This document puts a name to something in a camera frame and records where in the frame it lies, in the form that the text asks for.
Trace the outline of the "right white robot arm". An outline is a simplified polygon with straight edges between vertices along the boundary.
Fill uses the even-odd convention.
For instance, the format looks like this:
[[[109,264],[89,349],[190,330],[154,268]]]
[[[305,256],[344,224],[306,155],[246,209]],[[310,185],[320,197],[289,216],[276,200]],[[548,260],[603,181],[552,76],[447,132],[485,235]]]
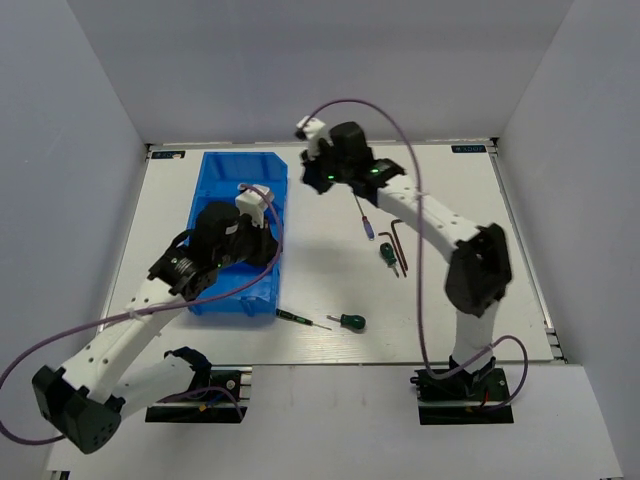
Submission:
[[[304,184],[318,193],[335,184],[349,186],[357,197],[418,232],[447,262],[444,290],[456,310],[451,384],[459,396],[477,397],[495,366],[495,317],[512,280],[504,230],[495,223],[478,225],[421,192],[399,164],[375,158],[355,122],[330,128],[305,117],[296,136],[307,143],[301,155]]]

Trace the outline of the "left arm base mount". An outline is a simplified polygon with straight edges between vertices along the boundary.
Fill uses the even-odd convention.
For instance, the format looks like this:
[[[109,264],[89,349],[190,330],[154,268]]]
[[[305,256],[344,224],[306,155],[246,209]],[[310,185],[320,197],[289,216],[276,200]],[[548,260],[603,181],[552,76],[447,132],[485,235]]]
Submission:
[[[148,424],[240,424],[247,413],[251,367],[213,368],[195,393],[146,409]]]

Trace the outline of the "green stubby screwdriver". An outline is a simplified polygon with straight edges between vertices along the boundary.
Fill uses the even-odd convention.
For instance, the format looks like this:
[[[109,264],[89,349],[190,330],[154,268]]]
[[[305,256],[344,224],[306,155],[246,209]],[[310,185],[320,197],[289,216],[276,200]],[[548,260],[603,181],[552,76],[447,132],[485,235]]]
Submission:
[[[397,259],[395,256],[395,251],[391,243],[383,242],[379,247],[380,255],[386,266],[390,268],[396,277],[399,277],[399,272],[397,270]]]
[[[341,314],[340,316],[327,315],[328,320],[337,322],[341,327],[354,332],[362,332],[366,328],[366,319],[361,315]]]

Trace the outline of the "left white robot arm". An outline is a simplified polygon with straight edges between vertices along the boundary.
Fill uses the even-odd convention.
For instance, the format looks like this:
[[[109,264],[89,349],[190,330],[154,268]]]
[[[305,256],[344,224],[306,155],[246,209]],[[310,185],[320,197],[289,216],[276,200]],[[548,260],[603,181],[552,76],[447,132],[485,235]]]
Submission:
[[[211,364],[181,347],[139,374],[127,369],[147,345],[205,290],[219,273],[246,263],[273,268],[281,251],[280,218],[271,201],[251,191],[233,203],[211,202],[193,228],[179,233],[149,268],[126,310],[56,369],[41,367],[32,379],[43,418],[79,451],[102,448],[121,422],[159,400],[205,396]]]

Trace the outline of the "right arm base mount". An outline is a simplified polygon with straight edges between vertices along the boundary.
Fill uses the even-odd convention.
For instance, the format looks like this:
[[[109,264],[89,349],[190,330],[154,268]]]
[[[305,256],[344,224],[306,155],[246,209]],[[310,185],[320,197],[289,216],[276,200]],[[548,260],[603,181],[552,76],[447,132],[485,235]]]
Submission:
[[[510,391],[502,368],[496,368],[468,392],[455,377],[436,381],[425,370],[416,370],[410,383],[417,394],[422,426],[513,424],[510,405],[500,409]]]

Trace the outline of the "black green precision screwdriver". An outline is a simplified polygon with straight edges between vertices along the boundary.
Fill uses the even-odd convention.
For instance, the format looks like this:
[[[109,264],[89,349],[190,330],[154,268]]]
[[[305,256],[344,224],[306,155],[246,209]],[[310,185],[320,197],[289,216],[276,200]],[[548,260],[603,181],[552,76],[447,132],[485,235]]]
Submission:
[[[294,313],[291,313],[289,311],[285,311],[285,310],[282,310],[282,309],[277,309],[275,311],[275,313],[276,313],[276,316],[278,318],[282,319],[282,320],[294,322],[294,323],[305,325],[305,326],[322,328],[322,329],[331,331],[330,327],[317,324],[317,323],[315,323],[314,321],[312,321],[310,319],[301,317],[301,316],[296,315]]]

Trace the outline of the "medium dark hex key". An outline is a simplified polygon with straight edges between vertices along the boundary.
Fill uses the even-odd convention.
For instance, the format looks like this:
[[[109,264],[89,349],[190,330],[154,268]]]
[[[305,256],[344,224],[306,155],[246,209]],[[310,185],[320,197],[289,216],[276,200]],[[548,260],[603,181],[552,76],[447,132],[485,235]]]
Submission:
[[[398,254],[398,259],[399,259],[399,262],[400,262],[400,266],[401,266],[403,275],[407,276],[408,263],[407,263],[406,256],[404,254],[404,251],[403,251],[403,248],[402,248],[402,245],[401,245],[398,233],[397,233],[397,226],[399,224],[402,224],[402,223],[403,223],[402,220],[394,219],[394,220],[391,221],[390,226],[391,226],[392,237],[393,237],[393,239],[395,241],[396,251],[397,251],[397,254]]]

